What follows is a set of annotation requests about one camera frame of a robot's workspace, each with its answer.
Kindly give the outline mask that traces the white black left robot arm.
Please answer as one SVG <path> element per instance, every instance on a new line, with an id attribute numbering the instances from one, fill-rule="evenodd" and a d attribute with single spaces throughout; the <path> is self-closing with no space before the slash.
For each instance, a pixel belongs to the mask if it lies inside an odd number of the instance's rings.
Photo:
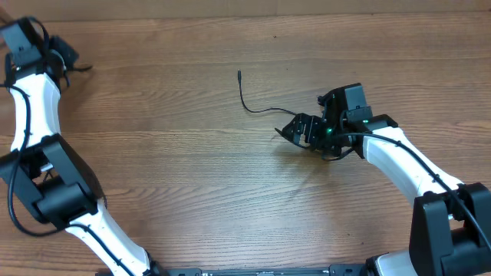
<path id="1" fill-rule="evenodd" d="M 61 135 L 61 82 L 90 68 L 78 67 L 72 46 L 45 28 L 37 30 L 39 24 L 23 17 L 1 28 L 9 49 L 1 86 L 15 101 L 15 137 L 10 153 L 1 158 L 11 221 L 31 237 L 74 235 L 112 275 L 155 275 L 147 251 L 108 212 L 94 171 Z"/>

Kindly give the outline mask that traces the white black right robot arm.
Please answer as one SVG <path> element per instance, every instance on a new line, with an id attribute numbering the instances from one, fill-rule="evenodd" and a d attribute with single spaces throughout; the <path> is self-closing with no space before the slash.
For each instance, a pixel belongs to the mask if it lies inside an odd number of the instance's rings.
<path id="1" fill-rule="evenodd" d="M 466 184 L 422 154 L 387 114 L 375 116 L 361 84 L 318 97 L 322 115 L 298 113 L 279 134 L 326 161 L 358 154 L 413 208 L 406 250 L 341 266 L 342 275 L 478 275 L 490 271 L 490 191 Z"/>

